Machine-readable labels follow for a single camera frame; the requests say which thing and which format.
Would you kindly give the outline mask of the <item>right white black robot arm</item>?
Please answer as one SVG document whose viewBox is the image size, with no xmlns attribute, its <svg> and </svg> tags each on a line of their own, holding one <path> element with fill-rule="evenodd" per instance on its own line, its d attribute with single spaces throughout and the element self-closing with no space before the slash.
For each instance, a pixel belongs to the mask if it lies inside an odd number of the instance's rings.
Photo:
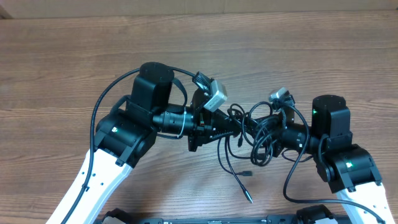
<svg viewBox="0 0 398 224">
<path fill-rule="evenodd" d="M 275 112 L 279 112 L 276 129 L 275 157 L 286 150 L 299 156 L 311 155 L 317 173 L 329 185 L 335 199 L 294 199 L 305 203 L 298 210 L 294 223 L 338 223 L 326 204 L 343 206 L 350 223 L 393 223 L 381 174 L 370 153 L 353 143 L 350 130 L 351 113 L 341 96 L 321 95 L 312 101 L 312 122 L 295 122 L 303 118 L 289 93 L 274 93 L 269 97 Z"/>
</svg>

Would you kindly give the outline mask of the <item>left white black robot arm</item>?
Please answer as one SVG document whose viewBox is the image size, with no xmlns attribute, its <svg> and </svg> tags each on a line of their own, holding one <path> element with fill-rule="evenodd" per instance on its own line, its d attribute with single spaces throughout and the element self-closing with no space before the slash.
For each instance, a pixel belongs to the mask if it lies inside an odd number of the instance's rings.
<svg viewBox="0 0 398 224">
<path fill-rule="evenodd" d="M 90 148 L 81 169 L 49 218 L 50 223 L 93 223 L 113 192 L 133 171 L 157 138 L 187 137 L 188 148 L 239 134 L 239 126 L 220 106 L 225 87 L 197 72 L 192 98 L 169 101 L 173 87 L 183 85 L 176 67 L 147 62 L 132 70 L 132 92 L 122 96 L 101 120 L 90 121 Z"/>
</svg>

